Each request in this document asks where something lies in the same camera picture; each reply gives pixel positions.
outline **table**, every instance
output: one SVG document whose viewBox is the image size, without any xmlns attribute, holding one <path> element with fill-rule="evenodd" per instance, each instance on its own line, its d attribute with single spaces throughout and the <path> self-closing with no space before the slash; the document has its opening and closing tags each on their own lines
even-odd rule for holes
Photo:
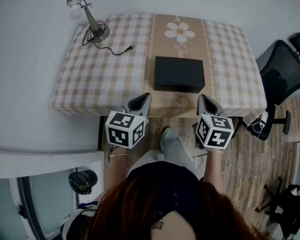
<svg viewBox="0 0 300 240">
<path fill-rule="evenodd" d="M 93 43 L 82 46 L 88 25 L 80 26 L 65 56 L 51 107 L 66 114 L 107 116 L 113 107 L 131 94 L 149 91 L 153 74 L 149 71 L 149 64 L 154 59 L 152 44 L 156 43 L 155 31 L 160 30 L 159 19 L 163 16 L 174 19 L 162 31 L 175 40 L 176 45 L 183 48 L 185 40 L 188 43 L 196 40 L 195 46 L 203 44 L 203 65 L 208 70 L 207 74 L 204 72 L 205 81 L 209 82 L 209 88 L 205 92 L 205 87 L 203 93 L 220 103 L 229 117 L 243 117 L 249 124 L 266 109 L 259 69 L 242 29 L 203 19 L 148 13 L 112 15 L 105 20 L 110 35 L 99 46 L 111 47 L 116 53 L 135 45 L 132 51 L 121 56 L 112 55 L 108 49 L 97 49 Z M 202 33 L 197 30 L 195 38 L 191 27 L 198 26 L 184 25 L 194 20 L 202 29 Z M 174 38 L 173 31 L 182 38 Z M 185 52 L 179 49 L 177 56 L 191 58 L 191 53 L 185 56 Z M 198 94 L 189 94 L 192 96 L 188 99 L 184 93 L 176 93 L 171 102 L 166 102 L 164 97 L 168 93 L 155 95 L 152 99 L 155 108 L 150 117 L 195 117 L 197 104 L 193 100 Z"/>
</svg>

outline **person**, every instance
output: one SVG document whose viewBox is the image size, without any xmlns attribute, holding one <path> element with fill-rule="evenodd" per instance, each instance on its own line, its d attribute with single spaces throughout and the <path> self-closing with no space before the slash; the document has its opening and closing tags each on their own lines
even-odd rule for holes
<svg viewBox="0 0 300 240">
<path fill-rule="evenodd" d="M 128 151 L 111 150 L 104 193 L 64 220 L 64 240 L 266 239 L 224 195 L 221 150 L 208 151 L 201 180 L 171 127 L 127 177 Z"/>
</svg>

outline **wooden floor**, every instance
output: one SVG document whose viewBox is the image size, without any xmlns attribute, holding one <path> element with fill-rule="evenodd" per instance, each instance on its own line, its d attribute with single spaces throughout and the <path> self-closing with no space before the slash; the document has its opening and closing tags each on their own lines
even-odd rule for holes
<svg viewBox="0 0 300 240">
<path fill-rule="evenodd" d="M 266 227 L 268 216 L 263 212 L 255 212 L 255 208 L 261 207 L 260 204 L 269 198 L 264 185 L 268 184 L 274 192 L 279 184 L 278 177 L 281 176 L 283 187 L 286 187 L 292 182 L 295 171 L 296 142 L 300 141 L 300 95 L 290 97 L 277 106 L 276 118 L 284 117 L 286 110 L 291 113 L 288 135 L 283 133 L 283 125 L 274 124 L 269 138 L 262 141 L 250 137 L 242 127 L 223 154 L 222 172 L 226 194 L 244 218 L 262 232 L 272 232 L 274 229 Z M 138 149 L 130 152 L 129 166 L 146 151 L 159 149 L 160 133 L 165 126 L 171 126 L 179 133 L 185 150 L 193 160 L 193 156 L 200 155 L 194 149 L 193 123 L 194 118 L 150 118 L 147 125 L 149 132 L 141 140 Z M 237 119 L 234 119 L 234 125 L 237 125 Z M 109 146 L 103 135 L 102 148 L 107 156 Z M 198 168 L 201 175 L 204 173 L 205 158 L 196 157 L 194 160 L 196 168 L 203 161 Z"/>
</svg>

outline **checkered tablecloth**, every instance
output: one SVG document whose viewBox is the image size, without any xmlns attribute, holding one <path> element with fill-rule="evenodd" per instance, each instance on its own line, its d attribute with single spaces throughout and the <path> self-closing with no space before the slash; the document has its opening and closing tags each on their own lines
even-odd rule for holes
<svg viewBox="0 0 300 240">
<path fill-rule="evenodd" d="M 110 36 L 100 43 L 121 56 L 89 43 L 82 46 L 88 25 L 80 26 L 64 59 L 51 106 L 66 114 L 109 115 L 124 98 L 143 91 L 152 14 L 121 14 L 105 23 Z M 229 117 L 253 121 L 267 107 L 252 50 L 239 27 L 204 20 L 215 81 L 215 99 Z"/>
</svg>

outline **lamp base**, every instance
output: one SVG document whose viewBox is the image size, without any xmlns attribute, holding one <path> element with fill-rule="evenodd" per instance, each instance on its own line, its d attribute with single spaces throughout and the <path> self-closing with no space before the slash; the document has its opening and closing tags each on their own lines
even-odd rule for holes
<svg viewBox="0 0 300 240">
<path fill-rule="evenodd" d="M 93 38 L 90 38 L 90 40 L 94 41 L 96 44 L 102 42 L 105 40 L 108 36 L 110 35 L 110 28 L 108 27 L 107 24 L 104 25 L 104 32 L 101 35 L 96 35 Z"/>
</svg>

